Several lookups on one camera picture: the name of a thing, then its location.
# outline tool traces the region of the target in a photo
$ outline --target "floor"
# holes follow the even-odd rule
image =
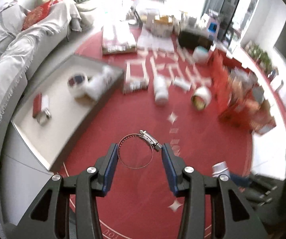
[[[72,33],[67,40],[62,41],[45,59],[41,64],[33,78],[30,80],[26,92],[33,90],[39,82],[46,78],[56,67],[59,66],[59,63],[62,62],[65,58],[71,55],[77,47],[80,46],[86,39],[88,39],[94,33],[100,31],[100,26],[88,29],[82,33]],[[265,89],[265,97],[269,100],[272,108],[271,112],[274,115],[277,123],[277,127],[268,132],[263,136],[253,135],[253,160],[251,169],[255,173],[265,174],[271,177],[276,177],[279,179],[285,178],[286,172],[286,129],[282,117],[280,115],[277,104],[272,96],[271,91],[266,86],[260,72],[257,71],[252,61],[244,54],[244,52],[237,48],[233,56],[243,62],[245,67],[253,70],[257,76],[258,81]],[[12,224],[17,224],[22,217],[23,213],[30,205],[37,192],[42,188],[43,184],[48,180],[51,173],[37,170],[33,175],[35,177],[29,177],[29,169],[39,169],[32,167],[31,164],[22,162],[18,165],[18,161],[11,160],[11,156],[6,156],[8,160],[3,161],[3,174],[0,177],[3,184],[7,184],[6,187],[1,190],[2,200],[2,210],[5,222],[10,222]],[[44,173],[42,180],[37,181],[38,173]],[[25,186],[25,183],[20,179],[30,179],[29,187]]]

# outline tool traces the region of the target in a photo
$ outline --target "silver screw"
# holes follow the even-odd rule
[[[94,173],[94,172],[96,172],[96,168],[95,167],[89,167],[86,171],[88,173]]]
[[[52,176],[52,180],[54,180],[54,181],[58,181],[59,179],[61,179],[61,176],[59,174],[54,174]]]
[[[226,182],[226,181],[228,181],[228,176],[227,176],[226,174],[222,174],[222,175],[220,176],[220,179],[221,179],[223,182]]]
[[[194,168],[193,167],[190,167],[190,166],[186,166],[184,168],[185,172],[188,172],[188,173],[192,173],[194,171]]]

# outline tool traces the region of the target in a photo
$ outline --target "star pattern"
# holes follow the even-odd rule
[[[173,210],[173,212],[176,212],[178,210],[178,208],[183,205],[182,203],[180,203],[177,199],[174,200],[173,204],[171,204],[170,206],[168,206],[171,210]]]
[[[172,112],[171,115],[169,115],[169,117],[167,118],[167,120],[171,122],[173,125],[173,123],[177,120],[177,115],[174,112]]]

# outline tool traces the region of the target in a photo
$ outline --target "beige tray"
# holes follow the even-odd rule
[[[72,55],[19,103],[12,123],[47,170],[54,172],[60,169],[80,135],[123,82],[124,71],[113,67],[118,78],[97,102],[87,96],[74,99],[67,89],[68,78],[82,72],[91,77],[101,72],[104,65],[103,62]],[[52,119],[44,126],[32,118],[33,99],[40,92],[49,96],[49,111],[52,115]]]

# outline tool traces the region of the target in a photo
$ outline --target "white paper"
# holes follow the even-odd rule
[[[142,28],[141,36],[139,36],[138,47],[174,52],[172,38],[153,36],[145,27]]]

